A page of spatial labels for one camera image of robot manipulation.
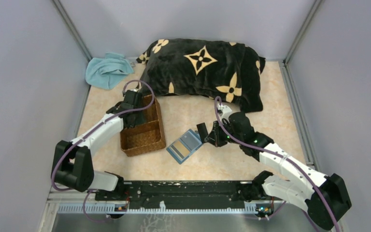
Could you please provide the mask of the silver credit card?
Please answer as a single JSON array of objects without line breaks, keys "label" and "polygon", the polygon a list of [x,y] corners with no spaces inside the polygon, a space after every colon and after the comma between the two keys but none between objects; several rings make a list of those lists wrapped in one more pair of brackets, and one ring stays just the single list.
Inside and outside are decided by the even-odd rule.
[{"label": "silver credit card", "polygon": [[181,140],[190,151],[197,150],[202,145],[199,136],[191,130],[183,134]]}]

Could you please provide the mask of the teal leather card holder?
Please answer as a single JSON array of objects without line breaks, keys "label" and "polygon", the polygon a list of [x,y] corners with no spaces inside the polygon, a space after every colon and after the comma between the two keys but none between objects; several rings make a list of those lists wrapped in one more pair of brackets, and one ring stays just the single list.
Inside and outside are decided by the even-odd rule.
[{"label": "teal leather card holder", "polygon": [[181,137],[171,143],[166,150],[178,164],[182,164],[202,145],[203,143],[201,142],[198,132],[189,129]]}]

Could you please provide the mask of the gold striped credit card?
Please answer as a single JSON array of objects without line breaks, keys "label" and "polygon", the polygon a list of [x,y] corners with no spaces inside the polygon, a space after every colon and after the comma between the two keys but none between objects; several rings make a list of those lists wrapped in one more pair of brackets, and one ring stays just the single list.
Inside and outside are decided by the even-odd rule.
[{"label": "gold striped credit card", "polygon": [[170,145],[170,150],[180,161],[185,160],[189,154],[188,148],[181,142],[181,140],[173,142],[172,145]]}]

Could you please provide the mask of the woven brown divided basket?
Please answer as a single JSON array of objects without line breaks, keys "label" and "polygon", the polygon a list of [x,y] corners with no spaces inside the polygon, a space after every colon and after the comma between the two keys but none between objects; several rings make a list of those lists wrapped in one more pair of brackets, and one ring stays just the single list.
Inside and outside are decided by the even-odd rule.
[{"label": "woven brown divided basket", "polygon": [[152,105],[135,112],[135,126],[120,132],[120,148],[128,157],[133,157],[166,147],[160,104],[155,99]]}]

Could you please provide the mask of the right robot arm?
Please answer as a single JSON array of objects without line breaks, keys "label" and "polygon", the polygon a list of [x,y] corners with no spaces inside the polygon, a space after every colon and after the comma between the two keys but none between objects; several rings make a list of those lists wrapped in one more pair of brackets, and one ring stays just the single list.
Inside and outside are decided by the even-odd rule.
[{"label": "right robot arm", "polygon": [[271,137],[255,131],[243,112],[222,111],[211,131],[205,123],[198,124],[197,129],[203,143],[215,147],[238,144],[244,154],[284,176],[281,179],[271,172],[261,172],[252,181],[255,197],[280,198],[304,211],[318,227],[340,231],[339,220],[352,206],[342,177],[326,175],[298,161]]}]

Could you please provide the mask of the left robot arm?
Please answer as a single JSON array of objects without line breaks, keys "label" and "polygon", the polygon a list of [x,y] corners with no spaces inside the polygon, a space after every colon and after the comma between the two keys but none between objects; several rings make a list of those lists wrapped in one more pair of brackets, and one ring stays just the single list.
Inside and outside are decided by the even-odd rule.
[{"label": "left robot arm", "polygon": [[116,174],[96,171],[93,157],[114,135],[139,124],[144,110],[152,106],[154,94],[144,104],[144,95],[136,90],[123,93],[124,99],[108,109],[91,129],[71,141],[56,144],[52,173],[52,187],[58,191],[104,190],[114,200],[120,200],[126,188]]}]

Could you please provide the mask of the light blue cloth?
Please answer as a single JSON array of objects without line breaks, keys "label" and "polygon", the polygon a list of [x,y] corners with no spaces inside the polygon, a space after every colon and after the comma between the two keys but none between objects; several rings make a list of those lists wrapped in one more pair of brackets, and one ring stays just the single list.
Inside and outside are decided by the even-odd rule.
[{"label": "light blue cloth", "polygon": [[92,58],[87,65],[85,81],[87,84],[111,90],[129,74],[134,73],[131,62],[124,55],[106,53],[104,58]]}]

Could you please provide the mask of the black pillow with tan flowers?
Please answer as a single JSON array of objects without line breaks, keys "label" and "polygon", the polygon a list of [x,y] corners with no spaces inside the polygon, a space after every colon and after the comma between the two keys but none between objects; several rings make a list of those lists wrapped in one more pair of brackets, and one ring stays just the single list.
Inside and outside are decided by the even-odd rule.
[{"label": "black pillow with tan flowers", "polygon": [[260,75],[266,60],[237,42],[159,39],[136,58],[145,66],[141,92],[156,96],[197,95],[239,106],[245,113],[263,111]]}]

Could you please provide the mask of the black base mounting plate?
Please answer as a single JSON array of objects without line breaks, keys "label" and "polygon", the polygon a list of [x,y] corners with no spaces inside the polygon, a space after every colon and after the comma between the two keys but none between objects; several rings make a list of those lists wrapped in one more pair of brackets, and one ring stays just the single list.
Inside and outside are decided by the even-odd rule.
[{"label": "black base mounting plate", "polygon": [[271,201],[251,181],[125,181],[114,191],[99,190],[97,201],[124,201],[129,209],[242,209]]}]

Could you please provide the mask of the aluminium front rail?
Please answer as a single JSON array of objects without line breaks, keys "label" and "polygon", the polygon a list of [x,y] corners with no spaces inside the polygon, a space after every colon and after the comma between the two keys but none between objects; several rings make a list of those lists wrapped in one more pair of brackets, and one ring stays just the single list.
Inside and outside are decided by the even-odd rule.
[{"label": "aluminium front rail", "polygon": [[277,203],[251,195],[251,181],[125,181],[116,192],[76,191],[59,200],[64,214],[251,214],[271,215]]}]

